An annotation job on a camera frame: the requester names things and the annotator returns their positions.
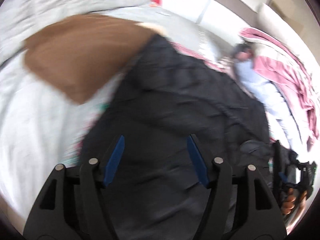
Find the brown cloth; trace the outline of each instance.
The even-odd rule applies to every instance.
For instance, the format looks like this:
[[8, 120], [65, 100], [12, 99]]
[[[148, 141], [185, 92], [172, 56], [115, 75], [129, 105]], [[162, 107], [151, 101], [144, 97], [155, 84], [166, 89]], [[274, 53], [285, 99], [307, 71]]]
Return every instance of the brown cloth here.
[[147, 44], [154, 31], [102, 15], [75, 15], [25, 40], [25, 65], [83, 104]]

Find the pink and white blanket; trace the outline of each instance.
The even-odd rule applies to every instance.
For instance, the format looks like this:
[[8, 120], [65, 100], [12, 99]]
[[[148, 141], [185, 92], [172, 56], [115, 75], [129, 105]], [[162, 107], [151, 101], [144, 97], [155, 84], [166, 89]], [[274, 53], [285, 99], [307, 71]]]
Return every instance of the pink and white blanket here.
[[252, 43], [254, 70], [272, 81], [282, 92], [308, 148], [319, 138], [319, 101], [304, 65], [281, 42], [255, 29], [245, 28], [240, 36]]

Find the white pillow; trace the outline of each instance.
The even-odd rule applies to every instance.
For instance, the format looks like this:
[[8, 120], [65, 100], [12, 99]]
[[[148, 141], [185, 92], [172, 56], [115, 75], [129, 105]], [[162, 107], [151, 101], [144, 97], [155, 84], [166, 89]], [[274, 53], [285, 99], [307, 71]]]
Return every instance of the white pillow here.
[[303, 63], [319, 98], [320, 66], [307, 45], [289, 24], [281, 19], [268, 5], [261, 5], [257, 17], [258, 29], [280, 41]]

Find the pillow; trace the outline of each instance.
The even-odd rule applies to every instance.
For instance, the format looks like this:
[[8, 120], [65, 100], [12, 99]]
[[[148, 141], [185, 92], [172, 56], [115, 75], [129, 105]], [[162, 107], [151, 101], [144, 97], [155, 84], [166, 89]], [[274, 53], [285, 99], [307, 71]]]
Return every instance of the pillow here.
[[75, 15], [25, 40], [25, 66], [83, 104], [155, 35], [136, 22], [102, 15]]
[[274, 37], [286, 46], [303, 63], [311, 77], [313, 88], [320, 96], [320, 67], [310, 49], [299, 35], [268, 5], [262, 4], [258, 11], [258, 29]]

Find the brown fabric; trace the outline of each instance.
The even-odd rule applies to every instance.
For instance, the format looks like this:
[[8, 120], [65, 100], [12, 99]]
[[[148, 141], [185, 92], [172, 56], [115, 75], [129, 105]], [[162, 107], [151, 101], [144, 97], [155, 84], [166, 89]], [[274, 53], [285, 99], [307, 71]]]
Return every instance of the brown fabric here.
[[136, 22], [75, 15], [25, 40], [25, 65], [77, 103], [84, 103], [155, 34]]

